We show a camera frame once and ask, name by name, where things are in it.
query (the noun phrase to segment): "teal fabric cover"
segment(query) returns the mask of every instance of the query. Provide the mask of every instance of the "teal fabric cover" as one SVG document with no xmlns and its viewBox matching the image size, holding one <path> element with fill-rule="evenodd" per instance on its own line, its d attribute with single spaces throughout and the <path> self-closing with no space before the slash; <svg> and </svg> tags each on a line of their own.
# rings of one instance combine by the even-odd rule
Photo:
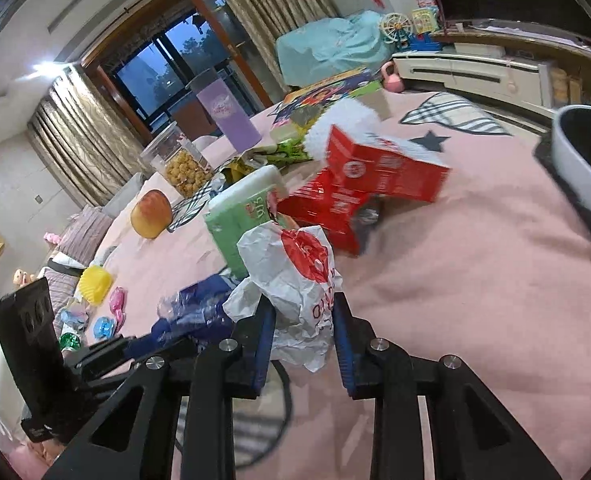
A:
<svg viewBox="0 0 591 480">
<path fill-rule="evenodd" d="M 361 66 L 371 70 L 391 59 L 384 43 L 382 14 L 363 10 L 348 18 L 324 18 L 278 38 L 276 51 L 286 84 L 309 86 L 320 79 Z"/>
</svg>

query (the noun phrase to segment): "white plastic bag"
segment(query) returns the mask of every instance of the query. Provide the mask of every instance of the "white plastic bag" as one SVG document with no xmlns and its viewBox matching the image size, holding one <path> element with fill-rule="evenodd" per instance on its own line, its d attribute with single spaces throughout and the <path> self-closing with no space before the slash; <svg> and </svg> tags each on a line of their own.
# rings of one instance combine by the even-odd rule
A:
<svg viewBox="0 0 591 480">
<path fill-rule="evenodd" d="M 224 311 L 234 321 L 252 316 L 264 294 L 277 311 L 271 358 L 312 372 L 322 368 L 333 344 L 333 294 L 342 282 L 322 228 L 266 222 L 243 234 L 238 250 L 249 277 Z"/>
</svg>

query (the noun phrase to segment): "ceiling light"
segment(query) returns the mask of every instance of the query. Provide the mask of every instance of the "ceiling light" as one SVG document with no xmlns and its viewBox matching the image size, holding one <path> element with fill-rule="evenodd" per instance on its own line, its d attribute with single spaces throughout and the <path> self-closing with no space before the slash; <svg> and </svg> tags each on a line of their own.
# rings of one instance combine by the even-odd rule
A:
<svg viewBox="0 0 591 480">
<path fill-rule="evenodd" d="M 50 78 L 57 78 L 63 75 L 64 69 L 68 67 L 69 63 L 56 63 L 53 61 L 44 61 L 38 65 L 34 65 L 33 69 L 36 71 L 35 75 Z"/>
</svg>

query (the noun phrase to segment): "striped pillow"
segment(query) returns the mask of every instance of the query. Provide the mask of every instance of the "striped pillow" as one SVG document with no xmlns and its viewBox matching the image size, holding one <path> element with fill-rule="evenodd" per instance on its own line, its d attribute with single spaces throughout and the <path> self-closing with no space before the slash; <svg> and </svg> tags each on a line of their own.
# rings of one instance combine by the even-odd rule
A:
<svg viewBox="0 0 591 480">
<path fill-rule="evenodd" d="M 48 267 L 45 269 L 45 278 L 49 284 L 51 308 L 53 309 L 54 314 L 56 314 L 56 318 L 54 319 L 54 329 L 56 330 L 56 336 L 60 337 L 63 323 L 58 314 L 66 305 L 67 300 L 74 295 L 76 285 L 78 284 L 78 281 L 80 281 L 80 278 L 77 276 L 61 274 Z"/>
<path fill-rule="evenodd" d="M 105 215 L 100 208 L 86 205 L 80 216 L 64 233 L 56 250 L 76 262 L 89 266 L 112 222 L 113 219 Z"/>
</svg>

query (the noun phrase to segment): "red and white box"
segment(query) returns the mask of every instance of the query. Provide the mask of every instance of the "red and white box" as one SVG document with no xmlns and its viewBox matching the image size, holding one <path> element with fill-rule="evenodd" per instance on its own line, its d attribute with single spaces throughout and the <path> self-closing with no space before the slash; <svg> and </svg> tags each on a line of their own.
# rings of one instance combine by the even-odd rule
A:
<svg viewBox="0 0 591 480">
<path fill-rule="evenodd" d="M 334 248 L 361 254 L 380 215 L 380 200 L 369 193 L 344 189 L 324 168 L 314 179 L 278 202 L 278 211 L 298 225 L 320 225 Z"/>
<path fill-rule="evenodd" d="M 335 184 L 374 194 L 435 202 L 450 168 L 409 140 L 331 129 L 327 164 Z"/>
</svg>

